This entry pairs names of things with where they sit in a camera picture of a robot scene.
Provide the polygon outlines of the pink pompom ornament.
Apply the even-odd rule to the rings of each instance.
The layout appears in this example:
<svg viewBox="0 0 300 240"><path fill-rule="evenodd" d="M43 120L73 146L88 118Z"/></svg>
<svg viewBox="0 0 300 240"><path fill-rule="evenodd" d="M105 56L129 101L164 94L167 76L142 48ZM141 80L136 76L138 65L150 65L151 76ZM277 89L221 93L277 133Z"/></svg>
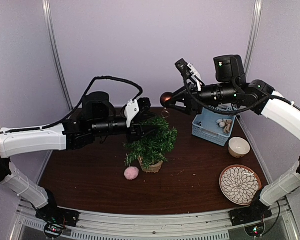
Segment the pink pompom ornament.
<svg viewBox="0 0 300 240"><path fill-rule="evenodd" d="M129 157L126 155L126 166L127 168L124 171L124 177L128 181L135 180L139 176L139 169L135 166L131 166L131 163L129 162Z"/></svg>

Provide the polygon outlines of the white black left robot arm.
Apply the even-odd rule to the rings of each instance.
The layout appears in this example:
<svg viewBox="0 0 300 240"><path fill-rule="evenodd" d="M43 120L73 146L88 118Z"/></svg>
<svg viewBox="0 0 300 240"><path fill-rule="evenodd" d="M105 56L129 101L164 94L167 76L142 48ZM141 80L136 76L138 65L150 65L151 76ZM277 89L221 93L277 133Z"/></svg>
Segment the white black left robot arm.
<svg viewBox="0 0 300 240"><path fill-rule="evenodd" d="M123 134L133 142L157 129L155 126L141 125L142 121L153 116L149 112L151 102L147 97L129 100L123 116L117 115L109 94L102 91L83 96L79 106L82 109L76 117L67 117L54 126L0 127L0 184L28 200L51 222L62 218L53 193L21 173L11 162L12 156L49 150L78 150L92 144L96 138Z"/></svg>

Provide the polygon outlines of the brown shiny ball ornament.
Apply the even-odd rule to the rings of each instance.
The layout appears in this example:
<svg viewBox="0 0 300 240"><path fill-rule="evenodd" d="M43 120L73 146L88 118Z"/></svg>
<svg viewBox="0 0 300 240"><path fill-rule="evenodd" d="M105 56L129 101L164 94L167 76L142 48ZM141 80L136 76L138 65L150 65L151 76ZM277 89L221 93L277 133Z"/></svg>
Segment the brown shiny ball ornament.
<svg viewBox="0 0 300 240"><path fill-rule="evenodd" d="M167 107L166 107L166 103L167 103L167 101L169 101L172 98L172 96L173 96L172 92L165 92L160 97L160 104L163 107L163 110L161 111L161 116L164 119L166 119L170 116L170 113L169 113L169 111L167 110Z"/></svg>

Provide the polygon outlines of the white cotton boll ornament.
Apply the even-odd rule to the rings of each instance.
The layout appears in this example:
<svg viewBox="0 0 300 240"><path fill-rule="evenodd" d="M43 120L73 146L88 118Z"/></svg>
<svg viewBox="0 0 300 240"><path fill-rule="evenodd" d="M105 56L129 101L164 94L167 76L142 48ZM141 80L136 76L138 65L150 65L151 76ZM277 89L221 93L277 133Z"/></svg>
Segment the white cotton boll ornament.
<svg viewBox="0 0 300 240"><path fill-rule="evenodd" d="M218 119L216 123L219 125L220 128L224 128L227 125L227 122L224 119Z"/></svg>

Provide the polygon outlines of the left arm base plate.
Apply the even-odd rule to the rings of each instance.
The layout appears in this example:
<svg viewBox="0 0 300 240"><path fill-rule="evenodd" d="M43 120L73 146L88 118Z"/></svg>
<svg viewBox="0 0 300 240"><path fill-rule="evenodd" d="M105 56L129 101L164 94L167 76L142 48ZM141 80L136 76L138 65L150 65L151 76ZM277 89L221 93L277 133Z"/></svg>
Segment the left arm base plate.
<svg viewBox="0 0 300 240"><path fill-rule="evenodd" d="M36 211L36 218L61 227L76 227L80 216L80 213L76 210L60 207L51 208L46 206L41 209L34 208L34 210Z"/></svg>

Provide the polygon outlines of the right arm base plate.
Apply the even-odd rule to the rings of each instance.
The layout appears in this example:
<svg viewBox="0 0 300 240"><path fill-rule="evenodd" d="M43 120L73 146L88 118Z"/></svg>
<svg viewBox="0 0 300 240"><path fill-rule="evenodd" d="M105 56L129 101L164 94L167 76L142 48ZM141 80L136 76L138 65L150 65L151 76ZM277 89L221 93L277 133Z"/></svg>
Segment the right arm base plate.
<svg viewBox="0 0 300 240"><path fill-rule="evenodd" d="M232 226L239 226L261 221L262 219L271 217L272 211L269 207L248 206L233 209L229 212Z"/></svg>

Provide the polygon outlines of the burlap tree pot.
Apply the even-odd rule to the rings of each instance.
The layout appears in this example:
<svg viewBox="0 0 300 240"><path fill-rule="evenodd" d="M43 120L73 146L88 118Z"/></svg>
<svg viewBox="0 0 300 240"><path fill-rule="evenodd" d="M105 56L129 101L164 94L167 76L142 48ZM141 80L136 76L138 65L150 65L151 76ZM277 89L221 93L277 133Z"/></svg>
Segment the burlap tree pot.
<svg viewBox="0 0 300 240"><path fill-rule="evenodd" d="M138 162L139 162L139 165L142 169L143 172L145 173L153 173L153 174L156 174L158 173L161 168L162 168L162 165L163 165L163 161L159 161L158 163L156 164L152 164L152 165L149 165L149 166L146 166L144 165L144 162L143 162L143 158L142 157L138 157Z"/></svg>

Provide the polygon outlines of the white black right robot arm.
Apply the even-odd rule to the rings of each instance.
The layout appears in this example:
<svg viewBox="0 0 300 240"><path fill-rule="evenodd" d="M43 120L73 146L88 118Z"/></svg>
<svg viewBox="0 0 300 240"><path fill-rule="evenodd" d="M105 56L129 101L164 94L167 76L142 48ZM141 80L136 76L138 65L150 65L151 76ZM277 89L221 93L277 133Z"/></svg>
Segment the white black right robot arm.
<svg viewBox="0 0 300 240"><path fill-rule="evenodd" d="M236 116L253 111L274 121L300 140L300 108L285 99L272 86L262 80L246 81L240 55L222 55L213 59L217 84L205 85L199 72L191 63L180 59L175 67L180 72L184 86L175 92L165 92L160 103L167 109L175 109L190 115L202 109L216 114L221 104L233 104L238 110L228 111ZM300 187L300 157L286 173L275 182L258 190L251 204L241 209L249 220L258 220L276 201Z"/></svg>

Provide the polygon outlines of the small green christmas tree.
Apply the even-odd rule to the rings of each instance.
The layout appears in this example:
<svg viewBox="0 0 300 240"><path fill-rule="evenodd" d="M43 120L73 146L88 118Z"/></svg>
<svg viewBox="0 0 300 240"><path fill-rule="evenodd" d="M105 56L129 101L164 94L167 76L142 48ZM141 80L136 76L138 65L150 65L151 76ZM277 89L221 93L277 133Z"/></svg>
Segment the small green christmas tree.
<svg viewBox="0 0 300 240"><path fill-rule="evenodd" d="M156 125L159 126L159 130L141 140L126 143L124 147L128 151L128 161L132 165L134 161L138 161L138 157L142 157L143 164L146 166L157 164L160 161L166 162L166 154L175 148L178 130L170 127L168 121L162 116L146 120L142 125Z"/></svg>

